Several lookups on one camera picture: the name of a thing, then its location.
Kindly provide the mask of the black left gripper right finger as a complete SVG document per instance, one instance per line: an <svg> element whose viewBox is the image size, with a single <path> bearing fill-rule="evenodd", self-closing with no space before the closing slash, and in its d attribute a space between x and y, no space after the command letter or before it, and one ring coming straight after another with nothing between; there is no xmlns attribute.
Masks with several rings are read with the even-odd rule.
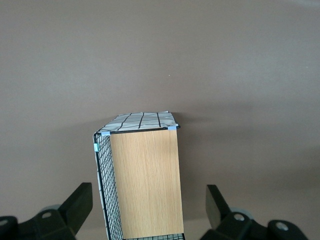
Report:
<svg viewBox="0 0 320 240"><path fill-rule="evenodd" d="M263 226L247 214L232 211L218 187L206 186L205 209L211 226L202 240L306 240L295 224L285 220L271 220Z"/></svg>

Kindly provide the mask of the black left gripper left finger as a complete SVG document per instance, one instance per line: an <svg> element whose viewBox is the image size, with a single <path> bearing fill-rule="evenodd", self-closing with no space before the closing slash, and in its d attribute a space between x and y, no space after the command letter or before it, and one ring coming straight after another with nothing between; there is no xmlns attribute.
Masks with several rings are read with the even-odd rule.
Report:
<svg viewBox="0 0 320 240"><path fill-rule="evenodd" d="M83 182L57 209L45 209L22 223L18 223L18 219L14 216L1 216L0 238L2 240L75 240L76 234L92 208L92 184Z"/></svg>

